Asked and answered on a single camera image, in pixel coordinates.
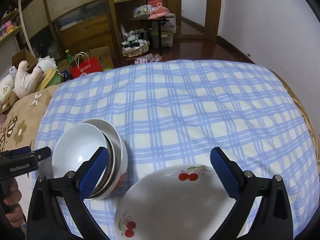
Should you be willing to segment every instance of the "human hand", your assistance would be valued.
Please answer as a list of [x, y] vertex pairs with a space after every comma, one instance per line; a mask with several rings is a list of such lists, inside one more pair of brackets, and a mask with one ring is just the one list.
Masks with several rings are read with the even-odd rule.
[[11, 213], [6, 214], [7, 219], [15, 228], [20, 228], [23, 224], [23, 211], [21, 206], [19, 205], [19, 201], [21, 200], [21, 192], [18, 189], [18, 183], [16, 179], [13, 179], [12, 184], [10, 185], [10, 194], [4, 199], [4, 203], [7, 206], [13, 206], [14, 209]]

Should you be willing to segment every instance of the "red shopping bag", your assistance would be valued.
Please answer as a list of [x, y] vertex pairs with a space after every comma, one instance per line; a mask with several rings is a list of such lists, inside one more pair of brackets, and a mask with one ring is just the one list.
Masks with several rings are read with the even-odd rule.
[[[102, 68], [99, 64], [99, 61], [95, 58], [89, 58], [88, 55], [84, 52], [80, 52], [76, 54], [78, 58], [76, 59], [77, 66], [71, 69], [71, 74], [74, 78], [84, 76], [93, 72], [102, 72]], [[86, 61], [79, 64], [80, 56], [85, 57]]]
[[157, 8], [162, 5], [162, 0], [147, 0], [147, 4], [151, 4], [152, 7]]

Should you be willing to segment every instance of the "red cherry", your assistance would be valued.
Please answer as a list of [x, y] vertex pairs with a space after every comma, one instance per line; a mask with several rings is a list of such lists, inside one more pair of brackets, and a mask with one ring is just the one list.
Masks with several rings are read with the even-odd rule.
[[127, 230], [124, 232], [124, 235], [125, 235], [126, 237], [133, 237], [134, 232], [133, 232], [132, 229], [127, 229]]
[[129, 222], [127, 223], [127, 228], [128, 228], [128, 229], [134, 229], [134, 228], [136, 228], [136, 223], [133, 222], [133, 221], [129, 221]]
[[198, 174], [196, 174], [196, 173], [191, 173], [191, 174], [189, 175], [189, 179], [190, 179], [191, 181], [197, 180], [197, 179], [198, 179]]
[[189, 178], [189, 174], [188, 173], [183, 172], [183, 173], [179, 174], [179, 179], [180, 180], [186, 180], [188, 178]]

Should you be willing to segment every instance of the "white wall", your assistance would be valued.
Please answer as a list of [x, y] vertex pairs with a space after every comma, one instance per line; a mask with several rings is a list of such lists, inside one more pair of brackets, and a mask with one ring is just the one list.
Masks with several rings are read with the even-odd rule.
[[15, 37], [10, 38], [0, 46], [0, 79], [9, 74], [9, 70], [12, 67], [12, 56], [19, 51]]
[[202, 26], [205, 23], [207, 0], [181, 0], [182, 17]]
[[218, 35], [279, 74], [320, 133], [320, 23], [305, 0], [222, 0]]

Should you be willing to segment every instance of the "cherry pattern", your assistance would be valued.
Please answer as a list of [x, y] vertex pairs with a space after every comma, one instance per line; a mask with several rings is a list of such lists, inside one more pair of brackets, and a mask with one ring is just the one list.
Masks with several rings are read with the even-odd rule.
[[122, 231], [121, 236], [133, 237], [134, 236], [133, 229], [136, 228], [136, 223], [132, 221], [132, 217], [127, 215], [127, 212], [128, 211], [126, 211], [122, 215], [122, 218], [119, 219], [118, 230]]
[[180, 171], [179, 179], [180, 180], [191, 180], [195, 181], [199, 176], [203, 176], [205, 172], [211, 172], [204, 168], [204, 166], [190, 166], [186, 171]]

